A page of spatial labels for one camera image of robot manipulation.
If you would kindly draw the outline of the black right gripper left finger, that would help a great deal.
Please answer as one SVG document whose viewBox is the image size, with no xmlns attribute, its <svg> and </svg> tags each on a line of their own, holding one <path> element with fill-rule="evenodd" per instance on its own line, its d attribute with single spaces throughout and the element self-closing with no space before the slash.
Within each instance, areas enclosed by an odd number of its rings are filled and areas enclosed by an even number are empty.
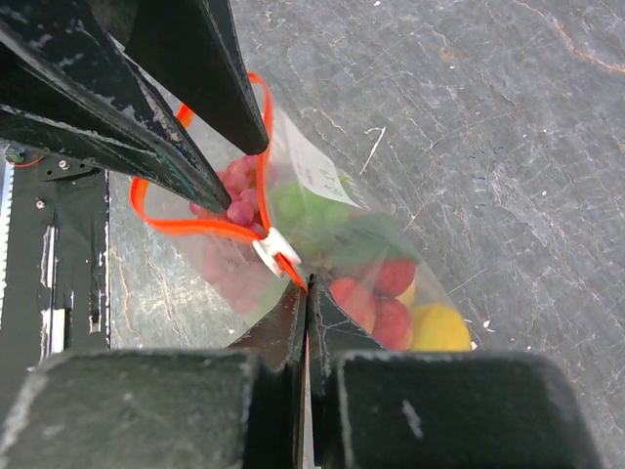
<svg viewBox="0 0 625 469">
<path fill-rule="evenodd" d="M 33 370 L 1 431 L 5 468 L 298 468 L 306 296 L 223 350 L 65 352 Z"/>
</svg>

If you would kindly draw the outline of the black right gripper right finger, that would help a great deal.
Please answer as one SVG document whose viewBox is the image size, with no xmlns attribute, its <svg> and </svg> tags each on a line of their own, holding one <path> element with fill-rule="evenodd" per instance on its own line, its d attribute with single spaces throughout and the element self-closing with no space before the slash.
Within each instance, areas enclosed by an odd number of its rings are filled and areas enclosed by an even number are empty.
<svg viewBox="0 0 625 469">
<path fill-rule="evenodd" d="M 518 352 L 401 353 L 309 285 L 314 462 L 323 468 L 598 468 L 563 372 Z"/>
</svg>

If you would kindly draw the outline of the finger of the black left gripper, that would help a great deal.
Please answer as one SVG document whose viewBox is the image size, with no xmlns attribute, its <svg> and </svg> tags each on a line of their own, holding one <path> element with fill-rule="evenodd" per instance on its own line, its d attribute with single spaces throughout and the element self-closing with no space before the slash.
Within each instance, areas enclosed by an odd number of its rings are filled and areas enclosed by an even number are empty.
<svg viewBox="0 0 625 469">
<path fill-rule="evenodd" d="M 235 147 L 268 147 L 229 1 L 141 1 L 125 50 Z"/>
<path fill-rule="evenodd" d="M 1 137 L 143 178 L 213 211 L 230 203 L 198 146 L 86 1 L 2 2 Z"/>
</svg>

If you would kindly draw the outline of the yellow lemon fruit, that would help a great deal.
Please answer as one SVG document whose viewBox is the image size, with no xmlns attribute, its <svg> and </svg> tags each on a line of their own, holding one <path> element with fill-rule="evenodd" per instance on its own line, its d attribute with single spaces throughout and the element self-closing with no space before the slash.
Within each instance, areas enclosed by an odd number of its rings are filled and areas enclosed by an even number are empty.
<svg viewBox="0 0 625 469">
<path fill-rule="evenodd" d="M 413 281 L 396 298 L 411 315 L 412 340 L 408 350 L 471 352 L 472 337 L 460 313 L 444 302 L 421 302 L 419 296 L 416 281 Z"/>
</svg>

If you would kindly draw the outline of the red cherry bunch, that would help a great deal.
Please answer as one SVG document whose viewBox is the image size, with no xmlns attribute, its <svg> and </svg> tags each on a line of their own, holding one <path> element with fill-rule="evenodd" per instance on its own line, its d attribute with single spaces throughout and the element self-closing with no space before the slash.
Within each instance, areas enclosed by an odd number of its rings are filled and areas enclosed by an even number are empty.
<svg viewBox="0 0 625 469">
<path fill-rule="evenodd" d="M 409 307 L 416 293 L 416 264 L 407 259 L 363 263 L 330 283 L 336 303 L 383 347 L 409 349 L 413 336 Z"/>
</svg>

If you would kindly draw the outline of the purple grape bunch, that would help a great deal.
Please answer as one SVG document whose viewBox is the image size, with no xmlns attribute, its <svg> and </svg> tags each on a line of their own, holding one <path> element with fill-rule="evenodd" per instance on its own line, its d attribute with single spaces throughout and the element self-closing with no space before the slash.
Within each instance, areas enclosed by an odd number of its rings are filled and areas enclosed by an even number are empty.
<svg viewBox="0 0 625 469">
<path fill-rule="evenodd" d="M 257 235 L 264 235 L 256 176 L 258 157 L 244 155 L 218 173 L 231 203 L 222 213 L 214 213 L 191 203 L 189 209 L 199 220 L 229 222 Z M 250 316 L 260 309 L 271 272 L 259 259 L 253 246 L 208 234 L 203 242 L 203 278 L 236 313 Z"/>
</svg>

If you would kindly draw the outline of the clear zip bag orange zipper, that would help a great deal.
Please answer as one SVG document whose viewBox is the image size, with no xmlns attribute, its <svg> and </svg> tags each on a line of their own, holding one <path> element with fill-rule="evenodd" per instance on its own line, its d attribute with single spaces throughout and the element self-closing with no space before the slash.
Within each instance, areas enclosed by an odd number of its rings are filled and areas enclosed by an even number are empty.
<svg viewBox="0 0 625 469">
<path fill-rule="evenodd" d="M 474 350 L 466 321 L 405 229 L 307 139 L 259 75 L 250 81 L 271 139 L 258 155 L 229 147 L 187 105 L 166 96 L 211 158 L 229 206 L 209 210 L 137 178 L 130 201 L 138 216 L 248 322 L 264 317 L 289 284 L 316 278 L 344 314 L 387 349 Z"/>
</svg>

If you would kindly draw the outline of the green grape bunch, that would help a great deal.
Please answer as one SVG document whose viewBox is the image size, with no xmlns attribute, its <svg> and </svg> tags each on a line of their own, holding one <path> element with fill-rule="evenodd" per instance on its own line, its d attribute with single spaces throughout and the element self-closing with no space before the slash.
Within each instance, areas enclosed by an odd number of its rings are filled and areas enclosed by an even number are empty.
<svg viewBox="0 0 625 469">
<path fill-rule="evenodd" d="M 350 221 L 348 204 L 318 195 L 296 182 L 269 192 L 272 223 L 292 243 L 320 241 Z"/>
</svg>

